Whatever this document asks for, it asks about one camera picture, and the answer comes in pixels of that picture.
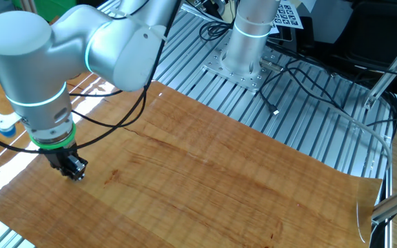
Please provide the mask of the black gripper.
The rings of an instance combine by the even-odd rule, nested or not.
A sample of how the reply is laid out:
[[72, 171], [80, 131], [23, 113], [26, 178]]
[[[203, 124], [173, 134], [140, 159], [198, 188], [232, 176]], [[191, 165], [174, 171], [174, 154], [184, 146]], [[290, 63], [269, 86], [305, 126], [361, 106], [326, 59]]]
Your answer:
[[66, 148], [44, 149], [45, 157], [53, 168], [59, 169], [63, 176], [69, 176], [78, 181], [85, 177], [88, 162], [78, 157], [76, 150], [67, 151]]

